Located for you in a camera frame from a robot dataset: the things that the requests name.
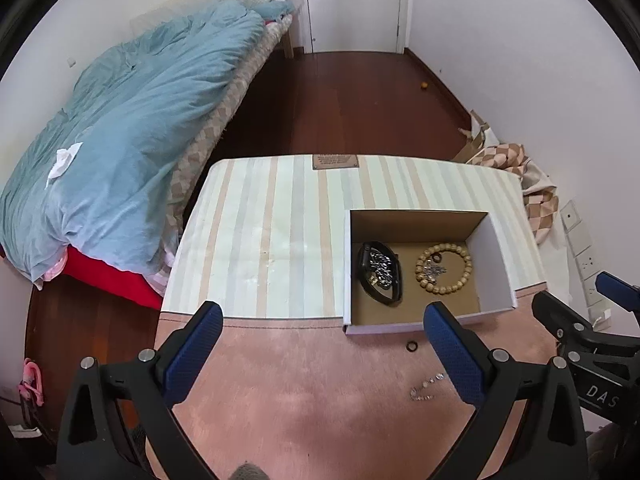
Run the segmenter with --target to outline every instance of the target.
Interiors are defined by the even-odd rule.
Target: striped tablecloth
[[[342,316],[349,209],[489,212],[514,290],[545,281],[516,176],[480,166],[359,155],[359,168],[312,169],[311,155],[221,160],[209,171],[162,304],[227,317]]]

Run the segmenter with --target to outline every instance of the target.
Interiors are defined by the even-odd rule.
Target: door
[[[400,0],[307,0],[313,52],[395,52]]]

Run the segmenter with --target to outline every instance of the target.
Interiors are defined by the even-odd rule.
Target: door frame
[[[402,54],[406,46],[406,30],[408,27],[409,0],[400,0],[398,5],[398,36],[396,37],[396,54]],[[304,0],[300,12],[298,13],[300,35],[302,37],[302,47],[305,54],[313,53],[311,15],[309,13],[308,0]]]

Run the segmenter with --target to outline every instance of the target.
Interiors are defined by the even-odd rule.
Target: silver bolt
[[[505,363],[509,360],[509,353],[502,348],[496,348],[491,355],[494,356],[494,359],[499,363]]]
[[[80,361],[80,367],[84,370],[91,368],[95,364],[95,359],[93,357],[85,357]]]
[[[155,350],[152,350],[151,348],[145,348],[138,354],[138,359],[140,359],[143,363],[146,363],[147,361],[151,361],[151,359],[153,359],[155,355]]]
[[[559,355],[551,359],[551,361],[556,368],[566,368],[566,361]]]

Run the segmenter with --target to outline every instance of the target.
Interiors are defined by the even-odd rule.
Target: checkered bag
[[[485,166],[516,174],[522,184],[523,202],[536,243],[551,231],[558,212],[556,186],[524,152],[521,144],[498,144],[478,152],[467,164]]]

